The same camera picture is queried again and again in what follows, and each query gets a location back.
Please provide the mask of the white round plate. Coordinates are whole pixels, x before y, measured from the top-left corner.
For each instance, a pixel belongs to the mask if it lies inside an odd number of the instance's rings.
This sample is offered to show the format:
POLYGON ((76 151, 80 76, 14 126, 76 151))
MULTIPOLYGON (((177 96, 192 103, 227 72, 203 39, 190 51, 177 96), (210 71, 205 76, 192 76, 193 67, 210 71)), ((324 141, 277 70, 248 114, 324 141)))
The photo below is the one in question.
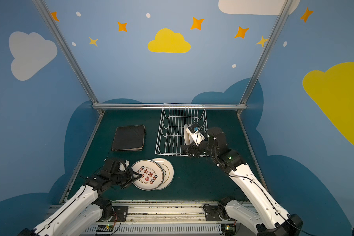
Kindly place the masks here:
POLYGON ((189 128, 186 128, 186 129, 185 129, 185 134, 186 134, 186 136, 187 136, 185 142, 186 142, 187 145, 190 145, 191 143, 194 142, 194 140, 193 140, 192 133, 191 133, 191 131, 190 131, 189 128))
POLYGON ((156 190, 164 181, 162 168, 152 160, 140 160, 132 165, 134 173, 140 177, 133 182, 133 185, 140 190, 156 190))
POLYGON ((185 124, 183 128, 185 145, 190 145, 189 133, 187 131, 188 125, 185 124))
POLYGON ((174 175, 175 175, 174 167, 170 161, 164 158, 154 158, 152 161, 156 162, 161 167, 164 175, 162 184, 155 190, 163 190, 167 188, 174 179, 174 175))

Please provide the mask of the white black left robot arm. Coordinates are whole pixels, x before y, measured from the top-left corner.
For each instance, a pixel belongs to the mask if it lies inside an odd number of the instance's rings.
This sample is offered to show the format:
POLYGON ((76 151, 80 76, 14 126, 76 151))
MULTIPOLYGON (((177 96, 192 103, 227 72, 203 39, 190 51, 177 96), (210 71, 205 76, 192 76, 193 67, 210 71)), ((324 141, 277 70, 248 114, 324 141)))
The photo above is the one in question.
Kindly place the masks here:
POLYGON ((133 171, 129 161, 119 158, 105 160, 102 169, 86 178, 71 199, 33 229, 23 229, 20 236, 70 236, 79 235, 90 224, 102 217, 112 217, 112 202, 101 195, 112 186, 121 189, 142 177, 133 171))

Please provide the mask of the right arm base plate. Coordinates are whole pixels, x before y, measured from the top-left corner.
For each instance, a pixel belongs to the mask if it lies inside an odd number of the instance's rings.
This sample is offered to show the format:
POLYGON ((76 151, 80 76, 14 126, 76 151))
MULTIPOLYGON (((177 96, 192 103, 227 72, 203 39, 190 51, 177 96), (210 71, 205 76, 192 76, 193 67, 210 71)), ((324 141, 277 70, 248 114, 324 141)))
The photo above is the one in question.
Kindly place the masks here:
POLYGON ((204 210, 206 221, 235 221, 229 217, 222 205, 204 204, 202 209, 204 210))

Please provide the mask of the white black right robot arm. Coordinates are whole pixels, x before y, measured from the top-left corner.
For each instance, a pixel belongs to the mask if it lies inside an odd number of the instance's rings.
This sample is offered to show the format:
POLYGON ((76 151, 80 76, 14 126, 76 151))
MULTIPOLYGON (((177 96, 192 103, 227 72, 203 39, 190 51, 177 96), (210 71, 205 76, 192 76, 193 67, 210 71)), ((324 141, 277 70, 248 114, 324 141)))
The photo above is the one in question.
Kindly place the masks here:
POLYGON ((244 158, 227 144, 221 128, 214 127, 203 135, 196 124, 184 126, 182 149, 189 157, 211 157, 252 203, 250 210, 232 198, 225 198, 218 207, 222 218, 234 219, 257 236, 298 236, 303 226, 297 214, 289 214, 257 180, 244 158))

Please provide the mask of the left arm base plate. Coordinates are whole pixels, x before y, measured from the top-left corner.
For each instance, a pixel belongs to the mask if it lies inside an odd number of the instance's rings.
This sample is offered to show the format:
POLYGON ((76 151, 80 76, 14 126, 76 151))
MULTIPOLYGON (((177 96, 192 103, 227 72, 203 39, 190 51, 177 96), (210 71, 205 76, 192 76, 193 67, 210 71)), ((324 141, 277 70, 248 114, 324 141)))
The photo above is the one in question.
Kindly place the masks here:
POLYGON ((103 210, 101 221, 103 222, 124 222, 128 214, 128 206, 108 206, 103 210))

